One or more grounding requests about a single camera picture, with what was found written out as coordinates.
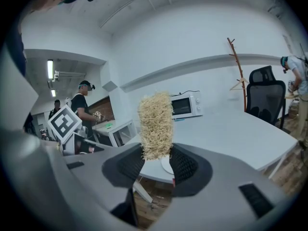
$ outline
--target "microwave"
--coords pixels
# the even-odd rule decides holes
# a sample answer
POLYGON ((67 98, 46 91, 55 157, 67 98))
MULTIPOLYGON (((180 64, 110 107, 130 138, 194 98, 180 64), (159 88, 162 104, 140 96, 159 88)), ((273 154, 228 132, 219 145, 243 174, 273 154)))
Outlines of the microwave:
POLYGON ((171 97, 173 119, 203 115, 201 93, 187 92, 171 97))

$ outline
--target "wooden floor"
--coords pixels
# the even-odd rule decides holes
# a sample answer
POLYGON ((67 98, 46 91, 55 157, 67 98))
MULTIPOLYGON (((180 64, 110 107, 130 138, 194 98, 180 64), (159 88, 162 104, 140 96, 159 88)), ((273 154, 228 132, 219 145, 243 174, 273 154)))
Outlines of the wooden floor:
MULTIPOLYGON (((291 131, 290 135, 294 135, 297 126, 297 119, 285 119, 284 128, 291 131)), ((303 164, 300 157, 300 146, 296 146, 286 157, 281 167, 272 177, 272 181, 282 187, 287 195, 292 195, 301 190, 308 176, 308 169, 303 164)), ((305 152, 305 163, 308 165, 308 151, 305 152)), ((275 165, 262 171, 262 174, 268 176, 275 165)), ((171 192, 173 186, 154 180, 142 178, 140 183, 153 198, 150 204, 144 201, 138 193, 134 193, 137 214, 139 219, 139 228, 147 229, 153 222, 163 214, 171 203, 171 192)))

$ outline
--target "shelf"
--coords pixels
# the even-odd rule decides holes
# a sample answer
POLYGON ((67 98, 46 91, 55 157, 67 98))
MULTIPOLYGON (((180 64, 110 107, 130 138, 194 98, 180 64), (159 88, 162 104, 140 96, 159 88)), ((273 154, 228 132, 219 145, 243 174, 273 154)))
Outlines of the shelf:
MULTIPOLYGON (((279 65, 280 57, 259 55, 259 54, 237 54, 241 65, 279 65)), ((150 74, 139 77, 135 80, 127 82, 120 86, 124 92, 130 92, 132 90, 142 88, 147 85, 154 84, 156 82, 178 77, 185 74, 190 74, 198 71, 237 66, 235 58, 230 55, 217 55, 199 58, 180 64, 165 67, 163 69, 154 71, 150 74)))

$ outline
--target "desk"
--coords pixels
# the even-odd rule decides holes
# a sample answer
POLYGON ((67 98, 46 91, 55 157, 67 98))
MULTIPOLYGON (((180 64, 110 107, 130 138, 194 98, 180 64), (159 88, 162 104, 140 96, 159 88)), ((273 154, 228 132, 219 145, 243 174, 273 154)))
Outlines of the desk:
MULTIPOLYGON (((140 142, 137 135, 128 143, 140 142)), ((278 162, 271 178, 297 140, 277 127, 248 113, 236 110, 211 110, 203 116, 186 118, 174 124, 173 142, 193 145, 241 159, 256 170, 278 162)), ((160 160, 146 161, 140 175, 172 183, 160 160)))
POLYGON ((288 96, 285 96, 284 98, 285 99, 294 99, 294 98, 297 98, 298 97, 298 94, 296 95, 288 95, 288 96))

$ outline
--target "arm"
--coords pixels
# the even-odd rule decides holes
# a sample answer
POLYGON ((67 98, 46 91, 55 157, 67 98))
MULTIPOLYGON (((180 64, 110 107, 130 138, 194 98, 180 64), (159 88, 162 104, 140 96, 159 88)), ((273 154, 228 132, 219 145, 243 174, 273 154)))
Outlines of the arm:
POLYGON ((85 108, 78 108, 77 110, 78 110, 78 116, 81 120, 92 121, 92 122, 96 121, 95 116, 85 113, 85 108))
POLYGON ((298 86, 302 83, 302 78, 300 77, 300 74, 297 68, 294 68, 292 71, 295 75, 295 82, 293 86, 294 86, 294 89, 296 90, 298 86))

